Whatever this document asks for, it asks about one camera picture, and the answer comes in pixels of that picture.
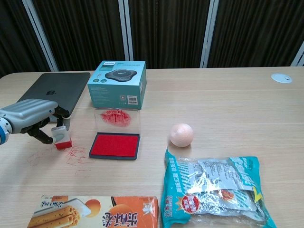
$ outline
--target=ball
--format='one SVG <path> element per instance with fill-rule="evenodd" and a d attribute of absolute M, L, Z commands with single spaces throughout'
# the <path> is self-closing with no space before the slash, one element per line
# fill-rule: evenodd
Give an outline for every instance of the ball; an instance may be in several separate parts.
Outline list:
<path fill-rule="evenodd" d="M 188 124 L 178 123 L 171 128 L 170 140 L 176 146 L 186 147 L 193 140 L 193 129 Z"/>

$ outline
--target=teal box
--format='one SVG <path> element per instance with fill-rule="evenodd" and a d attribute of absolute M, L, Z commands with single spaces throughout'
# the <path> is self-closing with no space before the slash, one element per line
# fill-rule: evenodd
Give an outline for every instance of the teal box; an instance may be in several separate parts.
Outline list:
<path fill-rule="evenodd" d="M 102 61 L 89 79 L 95 108 L 141 109 L 147 85 L 144 61 Z"/>

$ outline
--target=teal snack bag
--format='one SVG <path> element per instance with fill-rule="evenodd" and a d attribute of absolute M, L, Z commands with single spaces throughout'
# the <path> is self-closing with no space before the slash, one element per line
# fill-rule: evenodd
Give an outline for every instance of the teal snack bag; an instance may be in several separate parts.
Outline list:
<path fill-rule="evenodd" d="M 168 149 L 163 228 L 189 221 L 276 228 L 264 206 L 257 157 L 176 158 Z"/>

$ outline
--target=speaker image on box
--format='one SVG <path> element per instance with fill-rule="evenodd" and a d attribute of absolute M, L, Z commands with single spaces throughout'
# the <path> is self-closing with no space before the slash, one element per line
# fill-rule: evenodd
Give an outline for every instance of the speaker image on box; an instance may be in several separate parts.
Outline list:
<path fill-rule="evenodd" d="M 105 74 L 108 79 L 113 79 L 118 82 L 127 82 L 132 79 L 137 72 L 135 70 L 118 69 Z"/>

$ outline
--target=black curtain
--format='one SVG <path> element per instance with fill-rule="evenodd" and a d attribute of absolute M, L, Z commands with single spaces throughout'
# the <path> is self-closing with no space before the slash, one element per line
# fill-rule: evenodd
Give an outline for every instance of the black curtain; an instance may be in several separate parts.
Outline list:
<path fill-rule="evenodd" d="M 21 0 L 0 1 L 0 78 L 14 72 L 49 71 Z"/>
<path fill-rule="evenodd" d="M 60 71 L 124 60 L 117 0 L 33 0 Z"/>
<path fill-rule="evenodd" d="M 134 60 L 147 68 L 200 66 L 210 0 L 129 0 Z"/>
<path fill-rule="evenodd" d="M 304 40 L 304 0 L 221 0 L 208 67 L 290 66 Z"/>

